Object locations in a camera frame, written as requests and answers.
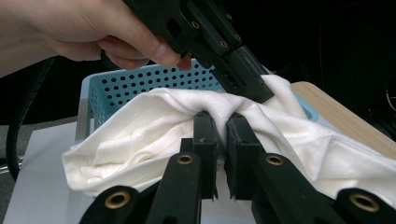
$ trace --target perforated basket wall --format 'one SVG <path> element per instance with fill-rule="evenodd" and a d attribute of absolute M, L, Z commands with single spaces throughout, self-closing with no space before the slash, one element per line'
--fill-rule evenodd
<path fill-rule="evenodd" d="M 220 89 L 221 86 L 211 71 L 211 68 L 205 69 L 193 59 L 189 71 L 153 64 L 137 70 L 94 74 L 84 79 L 81 98 L 86 97 L 83 91 L 88 91 L 96 129 L 141 92 L 160 87 L 212 91 Z"/>

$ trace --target black plastic part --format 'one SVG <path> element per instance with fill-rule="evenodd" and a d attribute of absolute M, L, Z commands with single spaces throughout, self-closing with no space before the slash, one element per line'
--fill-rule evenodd
<path fill-rule="evenodd" d="M 192 138 L 182 138 L 180 152 L 192 152 Z"/>
<path fill-rule="evenodd" d="M 102 61 L 102 63 L 107 66 L 109 69 L 111 70 L 119 70 L 120 68 L 118 66 L 116 66 L 106 55 L 105 51 L 102 50 L 101 54 L 100 54 L 100 59 Z"/>
<path fill-rule="evenodd" d="M 192 224 L 201 221 L 201 159 L 179 152 L 169 159 L 147 223 Z"/>
<path fill-rule="evenodd" d="M 342 189 L 335 200 L 337 212 L 347 223 L 385 224 L 396 222 L 396 210 L 364 189 Z"/>
<path fill-rule="evenodd" d="M 218 134 L 215 121 L 206 111 L 194 117 L 192 151 L 202 160 L 202 199 L 218 198 L 216 189 L 216 169 L 218 159 Z"/>
<path fill-rule="evenodd" d="M 257 224 L 280 224 L 271 202 L 260 185 L 257 185 L 254 191 L 251 213 Z"/>
<path fill-rule="evenodd" d="M 256 175 L 261 189 L 259 195 L 265 195 L 267 200 L 260 201 L 260 197 L 254 197 L 252 206 L 264 208 L 271 204 L 267 211 L 274 211 L 280 223 L 345 223 L 286 157 L 262 153 Z M 262 215 L 253 213 L 256 220 L 265 220 Z"/>
<path fill-rule="evenodd" d="M 136 189 L 115 186 L 99 194 L 79 224 L 144 223 L 143 211 L 141 196 Z"/>
<path fill-rule="evenodd" d="M 124 0 L 124 3 L 175 52 L 189 52 L 200 64 L 213 65 L 213 75 L 228 93 L 258 103 L 274 96 L 261 78 L 267 71 L 243 45 L 220 1 Z"/>
<path fill-rule="evenodd" d="M 237 113 L 227 122 L 227 149 L 224 169 L 230 197 L 252 200 L 257 185 L 254 168 L 264 149 L 246 118 Z"/>

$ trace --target fabric fold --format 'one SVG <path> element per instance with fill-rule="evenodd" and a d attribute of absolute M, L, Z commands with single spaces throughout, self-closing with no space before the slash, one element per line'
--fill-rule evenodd
<path fill-rule="evenodd" d="M 262 76 L 275 97 L 263 104 L 217 91 L 154 89 L 141 93 L 87 139 L 63 154 L 71 189 L 96 196 L 116 185 L 143 190 L 161 179 L 181 138 L 193 135 L 193 116 L 207 111 L 226 148 L 226 122 L 247 118 L 267 152 L 289 158 L 320 192 L 357 187 L 396 204 L 396 161 L 307 118 L 290 83 Z"/>

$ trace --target finger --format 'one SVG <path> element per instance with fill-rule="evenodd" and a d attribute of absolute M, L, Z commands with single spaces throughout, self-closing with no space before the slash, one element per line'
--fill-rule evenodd
<path fill-rule="evenodd" d="M 138 59 L 138 60 L 125 59 L 107 52 L 106 52 L 106 56 L 116 66 L 126 70 L 134 70 L 149 63 L 149 59 Z"/>
<path fill-rule="evenodd" d="M 106 52 L 111 53 L 115 56 L 124 59 L 146 59 L 147 57 L 143 55 L 136 48 L 132 47 L 123 40 L 120 40 L 114 36 L 108 36 L 104 39 L 98 41 L 98 45 L 101 49 Z"/>
<path fill-rule="evenodd" d="M 177 64 L 177 67 L 180 68 L 180 70 L 190 70 L 191 69 L 191 54 L 188 52 L 183 58 L 180 59 L 180 61 Z"/>
<path fill-rule="evenodd" d="M 104 1 L 98 29 L 127 42 L 149 59 L 163 66 L 175 66 L 180 55 L 139 20 L 122 1 Z"/>

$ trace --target table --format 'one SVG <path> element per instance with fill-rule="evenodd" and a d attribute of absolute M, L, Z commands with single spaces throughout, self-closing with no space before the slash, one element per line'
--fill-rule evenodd
<path fill-rule="evenodd" d="M 340 132 L 362 141 L 379 152 L 396 158 L 396 143 L 377 131 L 319 88 L 307 82 L 293 83 L 292 89 L 320 114 L 318 122 L 333 124 Z M 5 224 L 79 223 L 93 198 L 71 190 L 66 183 L 61 155 L 75 143 L 77 124 L 68 123 L 32 133 L 13 191 Z M 254 223 L 250 202 L 227 203 L 225 175 L 218 175 L 219 200 L 203 202 L 202 223 Z"/>

